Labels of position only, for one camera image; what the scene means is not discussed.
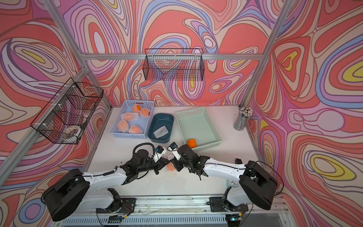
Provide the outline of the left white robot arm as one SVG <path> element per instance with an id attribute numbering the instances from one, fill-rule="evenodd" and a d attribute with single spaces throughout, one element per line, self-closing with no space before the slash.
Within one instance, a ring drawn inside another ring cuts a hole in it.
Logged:
<path id="1" fill-rule="evenodd" d="M 115 186 L 126 185 L 140 178 L 139 174 L 154 171 L 158 174 L 169 161 L 163 158 L 166 150 L 158 146 L 152 157 L 140 149 L 122 166 L 99 173 L 82 173 L 73 169 L 50 186 L 41 196 L 53 221 L 61 221 L 76 211 L 96 209 L 104 213 L 124 212 L 133 208 L 123 202 Z"/>

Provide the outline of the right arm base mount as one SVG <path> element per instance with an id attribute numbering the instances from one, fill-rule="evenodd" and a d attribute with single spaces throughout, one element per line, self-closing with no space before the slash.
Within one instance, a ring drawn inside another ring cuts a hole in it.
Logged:
<path id="1" fill-rule="evenodd" d="M 210 207 L 211 212 L 240 212 L 245 213 L 249 210 L 247 204 L 235 206 L 224 197 L 210 197 L 206 204 Z"/>

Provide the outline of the white foam net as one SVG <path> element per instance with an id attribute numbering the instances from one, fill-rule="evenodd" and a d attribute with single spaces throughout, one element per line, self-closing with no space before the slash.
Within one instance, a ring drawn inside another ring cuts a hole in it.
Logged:
<path id="1" fill-rule="evenodd" d="M 156 139 L 159 139 L 169 133 L 167 127 L 164 125 L 153 132 Z"/>
<path id="2" fill-rule="evenodd" d="M 175 169 L 175 167 L 174 167 L 174 165 L 173 165 L 173 163 L 171 162 L 171 160 L 174 158 L 174 156 L 173 155 L 169 155 L 168 156 L 168 160 L 169 160 L 169 163 L 165 166 L 166 168 L 167 168 L 167 170 L 169 170 L 169 171 L 175 171 L 176 169 Z"/>

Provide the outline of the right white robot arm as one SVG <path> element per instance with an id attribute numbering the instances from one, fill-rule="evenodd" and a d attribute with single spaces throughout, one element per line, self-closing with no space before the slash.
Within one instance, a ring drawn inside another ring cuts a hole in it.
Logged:
<path id="1" fill-rule="evenodd" d="M 277 180 L 256 161 L 247 164 L 220 162 L 208 156 L 197 155 L 188 145 L 178 147 L 172 143 L 168 148 L 174 158 L 171 160 L 179 172 L 184 167 L 198 177 L 219 177 L 236 183 L 236 190 L 229 189 L 226 194 L 228 204 L 238 206 L 252 202 L 257 207 L 270 210 L 278 187 Z"/>

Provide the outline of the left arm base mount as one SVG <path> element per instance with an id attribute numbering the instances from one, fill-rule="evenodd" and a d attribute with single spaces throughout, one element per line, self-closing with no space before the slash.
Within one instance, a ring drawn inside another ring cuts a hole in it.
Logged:
<path id="1" fill-rule="evenodd" d="M 105 209 L 97 208 L 96 212 L 101 214 L 128 214 L 134 212 L 136 205 L 136 198 L 120 198 L 115 199 L 110 206 Z"/>

